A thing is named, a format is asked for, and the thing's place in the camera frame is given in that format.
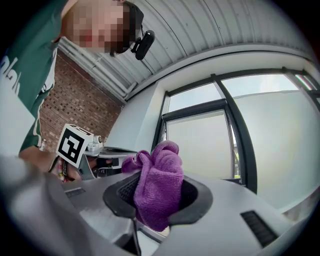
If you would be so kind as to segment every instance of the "green jersey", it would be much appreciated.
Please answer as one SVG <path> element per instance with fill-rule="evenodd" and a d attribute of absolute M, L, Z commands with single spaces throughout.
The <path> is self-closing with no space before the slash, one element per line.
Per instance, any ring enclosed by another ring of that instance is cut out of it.
<path fill-rule="evenodd" d="M 20 151 L 41 146 L 39 111 L 54 86 L 54 68 L 61 31 L 61 13 L 67 0 L 52 0 L 24 26 L 7 49 L 0 65 L 0 86 L 10 87 L 34 116 Z"/>

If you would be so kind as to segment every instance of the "corrugated metal ceiling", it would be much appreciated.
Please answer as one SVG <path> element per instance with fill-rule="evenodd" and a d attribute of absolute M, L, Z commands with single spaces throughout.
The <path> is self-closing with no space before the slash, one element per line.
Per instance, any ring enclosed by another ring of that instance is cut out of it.
<path fill-rule="evenodd" d="M 309 51 L 308 44 L 294 24 L 265 0 L 132 2 L 144 13 L 143 29 L 153 30 L 156 36 L 143 61 L 136 60 L 129 50 L 113 58 L 105 53 L 84 54 L 83 49 L 66 39 L 60 44 L 62 51 L 121 100 L 133 87 L 150 76 L 204 50 L 243 43 L 261 43 Z M 119 88 L 118 84 L 122 84 L 124 88 Z"/>

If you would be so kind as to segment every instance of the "purple cloth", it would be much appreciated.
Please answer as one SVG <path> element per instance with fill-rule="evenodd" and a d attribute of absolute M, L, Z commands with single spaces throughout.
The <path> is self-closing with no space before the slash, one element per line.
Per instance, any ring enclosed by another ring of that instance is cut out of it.
<path fill-rule="evenodd" d="M 159 143 L 151 155 L 142 150 L 122 163 L 122 172 L 141 170 L 133 200 L 137 219 L 155 231 L 168 227 L 168 218 L 179 210 L 184 172 L 178 156 L 179 147 L 172 141 Z"/>

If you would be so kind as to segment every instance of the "window frame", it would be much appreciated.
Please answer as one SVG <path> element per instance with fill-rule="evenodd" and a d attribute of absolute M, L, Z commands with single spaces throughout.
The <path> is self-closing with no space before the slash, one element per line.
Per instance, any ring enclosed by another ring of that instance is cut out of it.
<path fill-rule="evenodd" d="M 320 115 L 320 103 L 317 98 L 320 98 L 320 86 L 316 80 L 308 74 L 305 70 L 294 70 L 282 68 L 259 68 L 259 69 L 248 69 L 235 72 L 224 73 L 220 75 L 211 74 L 210 77 L 201 79 L 196 82 L 189 83 L 180 88 L 174 89 L 172 91 L 166 91 L 164 94 L 160 115 L 158 118 L 157 126 L 155 129 L 154 139 L 152 143 L 152 150 L 156 147 L 158 143 L 162 141 L 164 132 L 166 131 L 166 125 L 168 121 L 173 121 L 180 118 L 187 118 L 194 115 L 209 113 L 213 111 L 223 110 L 226 116 L 226 122 L 228 126 L 229 138 L 231 142 L 231 154 L 233 161 L 233 174 L 235 171 L 235 160 L 234 160 L 234 145 L 232 143 L 232 131 L 231 125 L 233 128 L 234 136 L 237 143 L 238 155 L 239 155 L 239 165 L 241 178 L 232 178 L 226 179 L 234 183 L 238 183 L 247 187 L 249 190 L 257 193 L 257 165 L 256 157 L 247 128 L 246 122 L 234 100 L 230 95 L 228 89 L 224 86 L 222 80 L 246 77 L 246 76 L 255 76 L 255 75 L 285 75 L 298 89 L 302 92 L 303 95 L 307 97 L 309 102 L 312 104 L 314 109 L 316 109 Z M 307 77 L 308 80 L 312 82 L 316 89 L 308 90 L 304 84 L 295 76 L 302 75 Z M 192 90 L 197 87 L 201 87 L 207 84 L 214 84 L 218 90 L 221 99 L 212 100 L 209 102 L 185 107 L 168 113 L 170 97 Z"/>

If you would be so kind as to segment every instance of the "black cap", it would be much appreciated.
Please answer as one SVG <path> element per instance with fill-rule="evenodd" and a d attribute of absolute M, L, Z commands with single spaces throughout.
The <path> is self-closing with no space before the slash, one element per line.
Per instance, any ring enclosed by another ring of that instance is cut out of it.
<path fill-rule="evenodd" d="M 123 34 L 123 44 L 119 45 L 116 50 L 111 51 L 110 55 L 112 56 L 114 53 L 122 54 L 130 48 L 138 37 L 144 19 L 144 13 L 134 3 L 124 1 L 123 6 L 129 8 L 129 32 Z"/>

